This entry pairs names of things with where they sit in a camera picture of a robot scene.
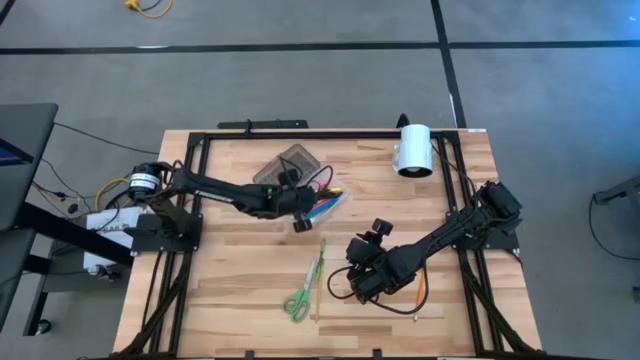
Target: wooden table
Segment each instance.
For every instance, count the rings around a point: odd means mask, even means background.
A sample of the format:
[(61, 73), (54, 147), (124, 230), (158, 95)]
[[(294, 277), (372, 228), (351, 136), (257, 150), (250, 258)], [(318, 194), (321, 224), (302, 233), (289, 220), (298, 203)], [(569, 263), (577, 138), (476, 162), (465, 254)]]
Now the wooden table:
[[(188, 133), (167, 131), (160, 160), (182, 160)], [(468, 175), (476, 184), (497, 180), (487, 133), (460, 130), (460, 139)], [(336, 300), (326, 288), (317, 324), (311, 319), (293, 324), (281, 310), (283, 299), (302, 286), (322, 238), (328, 242), (326, 280), (333, 270), (347, 265), (349, 241), (355, 232), (370, 229), (376, 217), (394, 224), (383, 242), (387, 247), (413, 243), (444, 222), (448, 206), (438, 157), (434, 156), (432, 176), (403, 178), (391, 168), (396, 143), (378, 139), (213, 141), (207, 176), (251, 183), (266, 162), (291, 145), (302, 144), (317, 159), (333, 165), (349, 197), (325, 223), (302, 234), (293, 232), (290, 218), (257, 220), (229, 205), (203, 201), (205, 225), (192, 263), (178, 356), (244, 356), (245, 350), (255, 350), (256, 356), (371, 356), (374, 348), (382, 349), (385, 356), (473, 355), (458, 260), (451, 249), (429, 258), (431, 291), (417, 322), (353, 298)], [(463, 204), (458, 177), (453, 175), (458, 204)], [(505, 251), (485, 253), (496, 305), (522, 338), (539, 348), (520, 265)], [(155, 258), (156, 254), (144, 254), (135, 259), (115, 351), (128, 345), (140, 329)], [(156, 291), (161, 270), (157, 279)], [(332, 288), (339, 294), (349, 291), (344, 273), (334, 277)], [(382, 295), (380, 301), (411, 309), (417, 290), (414, 281), (393, 296)], [(315, 292), (314, 285), (310, 317)], [(479, 303), (478, 308), (485, 347), (491, 348), (486, 315)], [(168, 344), (173, 311), (167, 314), (161, 350)]]

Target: yellow cable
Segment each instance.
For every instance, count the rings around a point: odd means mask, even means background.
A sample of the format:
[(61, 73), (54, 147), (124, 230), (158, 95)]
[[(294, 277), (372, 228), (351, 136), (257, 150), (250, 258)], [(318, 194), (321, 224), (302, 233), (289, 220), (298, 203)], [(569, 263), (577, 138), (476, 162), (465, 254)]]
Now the yellow cable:
[(167, 7), (158, 14), (147, 14), (146, 12), (142, 11), (142, 9), (140, 9), (138, 0), (127, 0), (124, 2), (124, 6), (137, 11), (138, 13), (140, 13), (140, 15), (148, 19), (157, 19), (159, 17), (163, 17), (167, 12), (169, 12), (169, 10), (171, 10), (171, 6), (173, 6), (173, 0), (169, 0), (169, 4), (167, 5)]
[(104, 184), (100, 190), (98, 190), (98, 192), (96, 193), (96, 201), (95, 201), (95, 207), (96, 207), (96, 211), (100, 211), (100, 198), (102, 197), (103, 193), (105, 192), (105, 190), (113, 185), (113, 184), (117, 184), (117, 183), (121, 183), (121, 182), (129, 182), (129, 180), (125, 179), (125, 178), (115, 178), (111, 181), (109, 181), (108, 183)]

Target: green scissors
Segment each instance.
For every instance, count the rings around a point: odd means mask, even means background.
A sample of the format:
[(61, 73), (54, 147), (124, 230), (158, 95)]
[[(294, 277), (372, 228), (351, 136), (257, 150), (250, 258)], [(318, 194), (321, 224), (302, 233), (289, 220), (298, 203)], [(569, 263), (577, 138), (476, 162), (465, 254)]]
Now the green scissors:
[(318, 258), (314, 258), (309, 271), (307, 271), (307, 277), (304, 279), (304, 287), (298, 289), (295, 295), (290, 296), (282, 303), (282, 309), (289, 314), (291, 321), (299, 323), (309, 313), (309, 289), (311, 288), (311, 280), (316, 269)]

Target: black desk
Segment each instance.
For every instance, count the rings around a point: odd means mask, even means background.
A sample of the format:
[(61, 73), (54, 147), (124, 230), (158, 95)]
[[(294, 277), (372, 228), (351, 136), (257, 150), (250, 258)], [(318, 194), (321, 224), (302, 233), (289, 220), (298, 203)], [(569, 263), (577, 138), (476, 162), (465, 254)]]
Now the black desk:
[[(25, 202), (57, 111), (55, 104), (0, 105), (0, 137), (33, 156), (30, 164), (0, 167), (0, 330), (22, 271), (43, 275), (24, 335), (36, 334), (49, 292), (61, 291), (65, 284), (86, 282), (91, 277), (77, 274), (62, 279), (55, 275), (61, 273), (58, 270), (61, 268), (81, 270), (83, 250), (129, 268), (133, 264), (128, 248)], [(57, 257), (52, 253), (47, 258), (31, 255), (37, 233), (74, 247)]]

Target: black metal frame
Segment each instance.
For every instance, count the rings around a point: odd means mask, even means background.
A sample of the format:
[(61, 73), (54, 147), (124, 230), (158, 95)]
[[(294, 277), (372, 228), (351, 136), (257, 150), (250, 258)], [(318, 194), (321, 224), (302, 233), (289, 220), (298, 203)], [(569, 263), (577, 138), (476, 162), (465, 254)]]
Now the black metal frame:
[[(398, 127), (402, 127), (404, 125), (408, 125), (408, 119), (402, 121), (401, 118)], [(446, 142), (448, 141), (454, 152), (455, 161), (457, 168), (459, 170), (461, 190), (464, 196), (464, 201), (466, 205), (469, 205), (471, 202), (471, 192), (468, 187), (468, 183), (465, 180), (466, 177), (466, 168), (464, 165), (464, 159), (462, 154), (462, 149), (460, 146), (459, 136), (457, 131), (433, 131), (431, 132), (432, 140), (435, 140), (437, 143), (438, 150), (441, 156), (444, 159), (448, 159), (447, 157), (447, 147)], [(185, 154), (185, 166), (188, 168), (192, 168), (194, 164), (194, 154), (195, 148), (197, 145), (202, 146), (202, 150), (200, 153), (200, 161), (198, 164), (198, 174), (204, 175), (206, 173), (206, 164), (210, 155), (211, 142), (212, 141), (221, 141), (221, 140), (240, 140), (240, 139), (400, 139), (400, 131), (399, 130), (391, 130), (391, 131), (312, 131), (312, 132), (297, 132), (297, 131), (281, 131), (281, 132), (270, 132), (270, 131), (251, 131), (250, 124), (247, 125), (247, 128), (244, 131), (232, 132), (232, 133), (191, 133), (189, 135), (187, 152)], [(451, 176), (451, 169), (446, 162), (442, 162), (442, 172), (443, 172), (443, 180), (444, 186), (447, 193), (447, 201), (449, 203), (449, 213), (447, 215), (451, 215), (453, 212), (457, 212), (457, 204), (455, 197), (454, 184)], [(184, 206), (184, 196), (180, 196), (178, 198), (178, 205)], [(193, 201), (193, 205), (191, 207), (192, 213), (199, 213), (201, 208), (201, 199), (196, 197)], [(476, 308), (475, 296), (481, 300), (481, 303), (485, 305), (487, 310), (487, 316), (489, 317), (490, 330), (491, 330), (491, 339), (493, 342), (493, 350), (501, 353), (504, 351), (504, 347), (502, 345), (502, 336), (510, 339), (515, 336), (516, 340), (519, 339), (517, 334), (513, 332), (513, 330), (506, 324), (504, 317), (499, 313), (497, 308), (493, 306), (493, 295), (491, 292), (491, 285), (489, 282), (489, 274), (487, 270), (487, 264), (484, 259), (484, 254), (482, 249), (477, 249), (474, 251), (477, 268), (479, 273), (479, 280), (475, 277), (475, 275), (471, 272), (471, 268), (469, 265), (469, 259), (467, 257), (467, 250), (458, 248), (456, 249), (458, 254), (458, 261), (460, 265), (461, 276), (463, 278), (463, 286), (464, 286), (464, 294), (465, 294), (465, 302), (467, 306), (467, 312), (469, 315), (469, 324), (471, 327), (471, 333), (474, 343), (474, 350), (477, 355), (486, 353), (484, 348), (484, 341), (482, 337), (482, 332), (480, 330), (480, 321), (478, 310)], [(160, 285), (160, 296), (158, 299), (158, 307), (156, 311), (151, 316), (150, 320), (145, 324), (145, 328), (141, 334), (146, 335), (136, 337), (134, 340), (135, 346), (130, 346), (125, 349), (124, 353), (122, 353), (123, 358), (132, 358), (132, 359), (143, 359), (149, 358), (154, 354), (157, 354), (159, 357), (167, 357), (167, 356), (175, 356), (178, 352), (178, 344), (180, 341), (180, 332), (182, 327), (182, 318), (184, 315), (184, 305), (186, 302), (186, 293), (187, 293), (187, 284), (189, 279), (189, 272), (191, 267), (191, 261), (193, 257), (192, 252), (187, 252), (184, 254), (182, 265), (180, 272), (178, 273), (176, 280), (171, 284), (171, 274), (173, 273), (174, 265), (175, 265), (175, 252), (168, 252), (167, 260), (165, 262), (164, 273), (162, 277), (162, 282)], [(169, 340), (169, 349), (167, 352), (159, 352), (159, 344), (160, 344), (160, 333), (162, 331), (162, 319), (164, 318), (164, 313), (169, 308), (169, 305), (176, 299), (176, 306), (174, 312), (174, 318), (171, 329), (171, 336)], [(142, 349), (146, 343), (148, 338), (151, 338), (151, 345), (149, 347), (149, 354), (142, 354)], [(372, 349), (382, 358), (382, 353), (377, 349)]]

